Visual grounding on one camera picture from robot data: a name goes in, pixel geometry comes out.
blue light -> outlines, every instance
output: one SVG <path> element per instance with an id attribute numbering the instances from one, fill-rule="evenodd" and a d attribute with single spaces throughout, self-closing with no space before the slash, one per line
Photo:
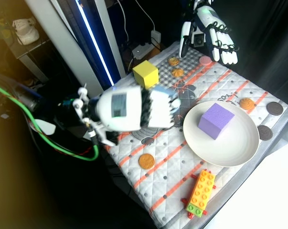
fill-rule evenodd
<path id="1" fill-rule="evenodd" d="M 100 51 L 100 49 L 99 49 L 99 46 L 98 46 L 98 44 L 97 44 L 97 42 L 96 42 L 96 39 L 95 39 L 95 36 L 94 36 L 94 34 L 93 34 L 93 31 L 92 31 L 92 29 L 91 29 L 91 27 L 90 27 L 90 24 L 88 23 L 88 20 L 87 20 L 87 18 L 86 18 L 85 12 L 83 11 L 82 7 L 80 6 L 79 0 L 75 0 L 75 1 L 76 1 L 76 3 L 77 3 L 78 9 L 79 9 L 79 11 L 80 11 L 80 13 L 81 13 L 81 16 L 82 16 L 82 18 L 83 18 L 83 21 L 85 22 L 85 26 L 86 26 L 86 28 L 87 28 L 90 36 L 91 36 L 91 39 L 92 39 L 92 41 L 93 41 L 93 44 L 94 44 L 94 46 L 95 46 L 95 48 L 96 48 L 96 51 L 97 51 L 97 53 L 98 53 L 98 55 L 99 55 L 99 58 L 100 58 L 100 60 L 101 60 L 101 62 L 102 62 L 102 65 L 103 65 L 103 67 L 104 67 L 104 69 L 105 69 L 105 71 L 106 71 L 106 73 L 107 73 L 107 76 L 108 76 L 108 78 L 109 78 L 109 80 L 110 80 L 110 83 L 111 83 L 111 85 L 113 86 L 114 83 L 113 83 L 113 80 L 112 80 L 112 78 L 111 78 L 110 72 L 109 72 L 109 70 L 107 69 L 107 65 L 106 65 L 106 63 L 105 63 L 105 60 L 104 60 L 102 54 L 101 54 L 101 51 Z"/>

cookie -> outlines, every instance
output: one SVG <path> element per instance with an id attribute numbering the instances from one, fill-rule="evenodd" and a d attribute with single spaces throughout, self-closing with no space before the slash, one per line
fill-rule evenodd
<path id="1" fill-rule="evenodd" d="M 171 57 L 169 58 L 168 60 L 168 63 L 171 65 L 171 66 L 175 66 L 179 63 L 179 59 L 177 57 Z"/>
<path id="2" fill-rule="evenodd" d="M 181 77 L 184 75 L 184 70 L 182 68 L 176 68 L 176 69 L 172 70 L 171 74 L 174 77 Z"/>
<path id="3" fill-rule="evenodd" d="M 272 133 L 272 130 L 268 126 L 260 125 L 257 128 L 258 128 L 260 139 L 267 141 L 272 138 L 273 133 Z"/>
<path id="4" fill-rule="evenodd" d="M 212 59 L 208 56 L 202 56 L 199 59 L 199 63 L 202 65 L 209 65 L 212 62 Z"/>
<path id="5" fill-rule="evenodd" d="M 245 110 L 252 110 L 255 107 L 254 101 L 249 99 L 249 98 L 241 99 L 239 101 L 239 105 L 240 105 L 241 108 L 243 108 Z"/>
<path id="6" fill-rule="evenodd" d="M 267 104 L 267 111 L 272 115 L 281 115 L 283 110 L 283 106 L 277 102 L 270 102 Z"/>
<path id="7" fill-rule="evenodd" d="M 150 169 L 154 166 L 154 157 L 151 154 L 143 154 L 139 157 L 139 166 L 143 169 Z"/>

green cable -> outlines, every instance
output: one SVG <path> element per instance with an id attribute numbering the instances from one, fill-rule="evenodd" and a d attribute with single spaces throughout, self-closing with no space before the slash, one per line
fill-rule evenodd
<path id="1" fill-rule="evenodd" d="M 57 146 L 55 143 L 53 143 L 51 140 L 49 140 L 46 136 L 44 136 L 42 134 L 42 130 L 40 129 L 40 127 L 38 126 L 38 124 L 36 123 L 33 115 L 31 114 L 30 110 L 28 110 L 28 108 L 22 104 L 20 101 L 18 101 L 16 98 L 14 98 L 12 95 L 10 95 L 8 92 L 6 92 L 4 89 L 0 88 L 0 93 L 2 93 L 3 95 L 7 96 L 11 101 L 13 101 L 16 105 L 18 105 L 26 114 L 27 116 L 30 118 L 34 128 L 37 130 L 38 134 L 41 136 L 41 138 L 47 143 L 49 144 L 51 147 L 65 153 L 68 154 L 70 156 L 74 156 L 76 158 L 85 160 L 85 161 L 94 161 L 96 160 L 96 158 L 99 155 L 99 150 L 98 150 L 98 146 L 94 145 L 94 151 L 95 151 L 95 155 L 92 158 L 88 158 L 88 157 L 84 157 L 84 156 L 80 156 L 80 155 L 76 155 L 74 153 L 72 153 L 71 151 L 65 150 L 59 146 Z"/>

white plate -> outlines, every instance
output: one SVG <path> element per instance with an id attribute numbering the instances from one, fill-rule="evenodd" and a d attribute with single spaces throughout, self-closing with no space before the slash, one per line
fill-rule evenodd
<path id="1" fill-rule="evenodd" d="M 216 140 L 198 128 L 201 116 L 214 104 L 235 114 Z M 193 107 L 183 124 L 185 140 L 204 161 L 222 167 L 233 167 L 249 161 L 259 143 L 258 129 L 241 108 L 226 102 L 209 101 Z"/>

purple block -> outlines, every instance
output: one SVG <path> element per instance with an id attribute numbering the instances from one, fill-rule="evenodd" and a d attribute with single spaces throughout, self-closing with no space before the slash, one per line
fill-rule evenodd
<path id="1" fill-rule="evenodd" d="M 233 117 L 233 113 L 214 104 L 202 115 L 198 127 L 216 139 Z"/>

